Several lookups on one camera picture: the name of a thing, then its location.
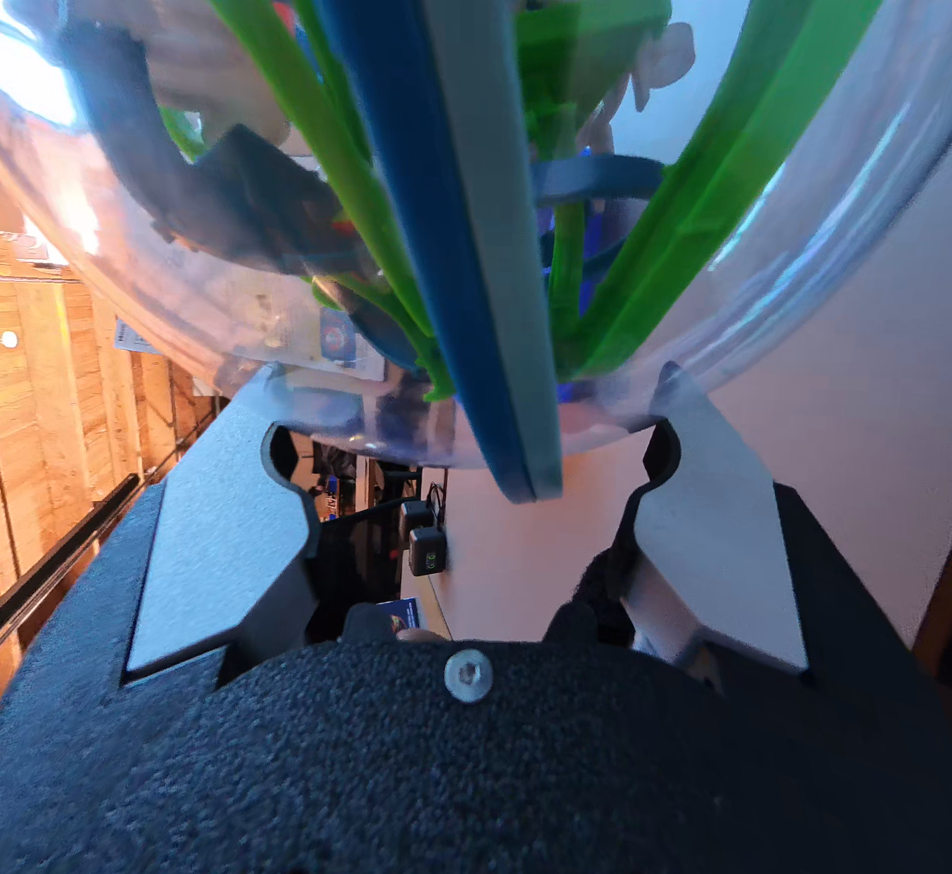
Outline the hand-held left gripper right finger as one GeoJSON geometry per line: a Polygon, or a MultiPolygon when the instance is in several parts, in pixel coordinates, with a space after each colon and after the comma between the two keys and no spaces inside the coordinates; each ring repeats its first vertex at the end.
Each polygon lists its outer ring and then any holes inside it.
{"type": "Polygon", "coordinates": [[[807,669],[774,481],[683,368],[660,370],[643,457],[611,548],[610,597],[633,649],[687,668],[712,644],[807,669]]]}

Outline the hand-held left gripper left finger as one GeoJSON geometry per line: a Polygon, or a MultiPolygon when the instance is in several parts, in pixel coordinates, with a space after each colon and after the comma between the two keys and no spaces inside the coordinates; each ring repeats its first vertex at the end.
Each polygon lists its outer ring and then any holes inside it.
{"type": "Polygon", "coordinates": [[[271,457],[279,371],[261,368],[165,479],[126,673],[230,645],[256,666],[304,645],[319,530],[271,457]]]}

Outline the clear plastic maze ball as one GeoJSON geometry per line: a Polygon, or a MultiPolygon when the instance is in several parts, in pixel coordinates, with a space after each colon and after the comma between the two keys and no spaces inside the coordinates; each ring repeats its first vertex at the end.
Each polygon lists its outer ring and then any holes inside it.
{"type": "Polygon", "coordinates": [[[2,0],[2,191],[160,352],[283,424],[554,498],[796,330],[950,149],[950,0],[2,0]],[[359,270],[168,242],[66,70],[143,43],[193,162],[243,124],[333,190],[359,270]]]}

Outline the black metal rail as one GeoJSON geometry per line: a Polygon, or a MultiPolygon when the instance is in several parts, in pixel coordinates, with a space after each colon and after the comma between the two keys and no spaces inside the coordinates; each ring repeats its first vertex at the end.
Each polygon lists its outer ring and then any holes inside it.
{"type": "Polygon", "coordinates": [[[1,643],[53,592],[93,544],[110,533],[142,491],[144,481],[130,473],[1,597],[1,643]]]}

